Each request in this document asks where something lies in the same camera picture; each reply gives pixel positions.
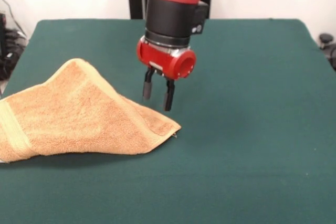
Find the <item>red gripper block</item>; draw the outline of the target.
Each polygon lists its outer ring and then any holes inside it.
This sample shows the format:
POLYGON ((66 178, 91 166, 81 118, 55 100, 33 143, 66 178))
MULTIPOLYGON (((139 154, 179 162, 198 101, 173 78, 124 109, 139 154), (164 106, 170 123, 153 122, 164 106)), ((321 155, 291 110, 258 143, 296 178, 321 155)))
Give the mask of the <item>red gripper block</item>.
POLYGON ((156 46, 142 36, 137 44, 138 59, 148 67, 143 84, 142 96, 149 100, 152 91, 152 77, 155 70, 161 71, 166 77, 167 91, 164 97, 164 111, 170 111, 173 103, 175 81, 186 78, 194 69, 196 54, 190 47, 182 49, 156 46))

